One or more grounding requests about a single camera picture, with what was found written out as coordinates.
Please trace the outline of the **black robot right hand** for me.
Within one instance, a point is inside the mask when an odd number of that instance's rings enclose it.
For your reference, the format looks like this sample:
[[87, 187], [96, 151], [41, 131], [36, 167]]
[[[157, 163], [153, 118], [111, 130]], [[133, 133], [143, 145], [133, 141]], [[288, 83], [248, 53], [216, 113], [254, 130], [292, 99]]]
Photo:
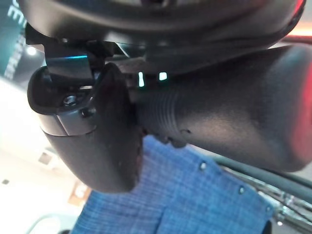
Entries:
[[145, 138], [259, 168], [309, 159], [310, 48], [274, 45], [304, 0], [21, 0], [46, 65], [27, 97], [70, 170], [132, 190]]

